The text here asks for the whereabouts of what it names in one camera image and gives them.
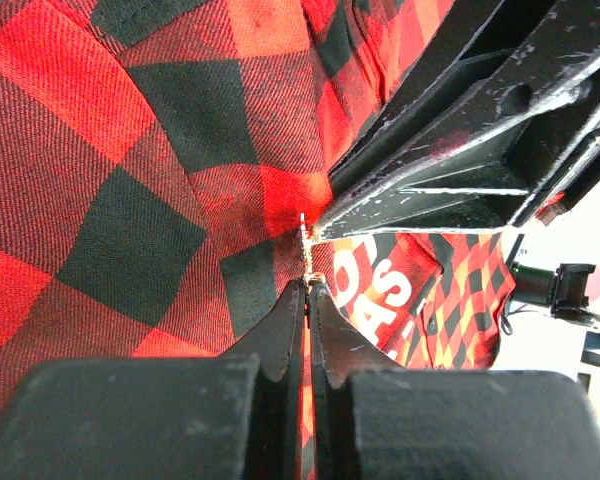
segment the black metal frame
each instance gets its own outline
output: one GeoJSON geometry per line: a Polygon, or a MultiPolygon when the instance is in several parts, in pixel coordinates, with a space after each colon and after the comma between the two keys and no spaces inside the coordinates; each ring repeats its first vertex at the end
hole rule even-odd
{"type": "Polygon", "coordinates": [[[330,172],[319,241],[520,226],[600,155],[600,0],[457,0],[330,172]]]}

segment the buffalo check flannel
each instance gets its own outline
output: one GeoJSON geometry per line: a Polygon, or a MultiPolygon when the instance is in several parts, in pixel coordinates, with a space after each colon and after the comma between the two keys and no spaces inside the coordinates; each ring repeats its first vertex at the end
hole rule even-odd
{"type": "MultiPolygon", "coordinates": [[[[216,355],[257,323],[302,273],[300,212],[451,4],[0,1],[0,408],[46,359],[216,355]]],[[[417,292],[379,346],[488,366],[498,237],[380,243],[417,292]]]]}

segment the red plaid fabric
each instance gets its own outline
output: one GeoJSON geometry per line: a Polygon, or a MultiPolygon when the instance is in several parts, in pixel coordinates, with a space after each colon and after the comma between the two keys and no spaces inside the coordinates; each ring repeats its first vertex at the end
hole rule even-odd
{"type": "Polygon", "coordinates": [[[387,355],[408,368],[491,366],[514,287],[499,235],[381,234],[335,247],[336,302],[387,355]]]}
{"type": "MultiPolygon", "coordinates": [[[[451,3],[2,0],[0,408],[46,359],[216,355],[248,331],[302,273],[300,212],[330,202],[327,171],[451,3]]],[[[354,296],[393,320],[343,311],[403,364],[486,365],[511,281],[497,237],[473,238],[341,244],[354,296]]],[[[346,291],[333,246],[314,257],[346,291]]]]}

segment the black plastic part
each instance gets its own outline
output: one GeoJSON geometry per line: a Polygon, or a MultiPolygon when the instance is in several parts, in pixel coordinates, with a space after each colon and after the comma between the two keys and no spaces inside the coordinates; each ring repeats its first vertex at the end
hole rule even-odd
{"type": "Polygon", "coordinates": [[[584,292],[595,265],[562,264],[555,271],[514,264],[516,282],[512,298],[518,302],[548,307],[552,315],[566,318],[583,313],[589,306],[584,292]]]}
{"type": "Polygon", "coordinates": [[[379,371],[348,390],[361,479],[600,480],[595,415],[559,374],[379,371]]]}
{"type": "Polygon", "coordinates": [[[454,3],[330,172],[318,239],[521,225],[600,155],[600,0],[534,2],[518,22],[515,0],[478,3],[454,3]]]}
{"type": "Polygon", "coordinates": [[[514,263],[511,274],[516,282],[512,294],[513,300],[551,307],[555,294],[556,272],[514,263]]]}
{"type": "Polygon", "coordinates": [[[256,358],[47,363],[2,421],[0,480],[243,478],[257,384],[256,358]]]}
{"type": "Polygon", "coordinates": [[[360,478],[352,397],[345,382],[355,371],[401,367],[340,314],[324,284],[311,289],[309,328],[318,478],[360,478]]]}
{"type": "Polygon", "coordinates": [[[511,322],[506,315],[502,315],[500,317],[500,330],[502,330],[502,333],[508,337],[513,335],[513,327],[511,326],[511,322]]]}

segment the metal pin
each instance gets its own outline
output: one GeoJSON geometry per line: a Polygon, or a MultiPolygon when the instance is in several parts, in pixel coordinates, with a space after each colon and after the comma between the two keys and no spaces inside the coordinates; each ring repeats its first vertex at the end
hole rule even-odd
{"type": "Polygon", "coordinates": [[[325,283],[326,279],[324,274],[313,271],[313,258],[311,256],[311,247],[313,247],[313,240],[307,230],[307,225],[304,219],[304,213],[300,214],[300,238],[302,241],[302,260],[304,262],[304,275],[302,279],[307,287],[316,283],[325,283]]]}

